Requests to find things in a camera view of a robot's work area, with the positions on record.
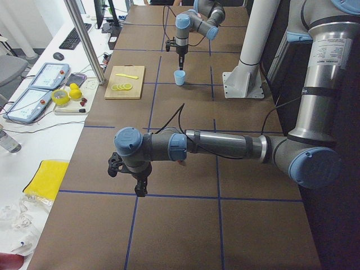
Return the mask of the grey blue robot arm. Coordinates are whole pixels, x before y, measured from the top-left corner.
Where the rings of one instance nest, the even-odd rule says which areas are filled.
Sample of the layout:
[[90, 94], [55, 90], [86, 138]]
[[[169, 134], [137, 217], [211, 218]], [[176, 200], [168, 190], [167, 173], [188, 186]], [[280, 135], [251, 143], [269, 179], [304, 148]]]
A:
[[[260, 59], [280, 1], [254, 1], [238, 65], [223, 73], [225, 98], [248, 98], [256, 89], [251, 76], [257, 75]], [[176, 48], [183, 71], [190, 29], [213, 40], [225, 20], [218, 1], [194, 1], [193, 8], [176, 15], [175, 37], [166, 51]], [[155, 133], [134, 127], [115, 135], [114, 152], [108, 160], [108, 174], [131, 174], [138, 197], [147, 195], [151, 161], [183, 161], [187, 153], [213, 154], [226, 159], [258, 159], [272, 163], [305, 188], [319, 188], [335, 181], [341, 158], [331, 148], [333, 113], [336, 109], [353, 40], [359, 35], [359, 1], [290, 1], [286, 29], [288, 42], [312, 42], [307, 73], [301, 92], [296, 126], [287, 137], [258, 138], [199, 130], [181, 129], [184, 103]], [[178, 115], [179, 130], [167, 127]]]
[[200, 33], [212, 41], [218, 27], [225, 20], [226, 13], [217, 1], [194, 1], [193, 8], [179, 13], [175, 18], [175, 37], [168, 42], [178, 54], [179, 70], [183, 70], [185, 55], [189, 47], [190, 30]]

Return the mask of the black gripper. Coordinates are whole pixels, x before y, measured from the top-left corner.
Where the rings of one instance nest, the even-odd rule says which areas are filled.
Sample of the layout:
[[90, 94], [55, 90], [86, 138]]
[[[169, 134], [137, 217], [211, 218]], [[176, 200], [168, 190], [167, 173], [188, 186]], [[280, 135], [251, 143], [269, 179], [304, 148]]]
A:
[[152, 167], [147, 167], [141, 172], [131, 172], [131, 175], [134, 179], [137, 180], [137, 184], [134, 188], [137, 197], [142, 197], [147, 195], [147, 179], [152, 172]]
[[178, 66], [179, 70], [183, 70], [184, 67], [184, 61], [185, 61], [185, 55], [188, 52], [188, 45], [180, 46], [176, 45], [176, 53], [178, 54]]

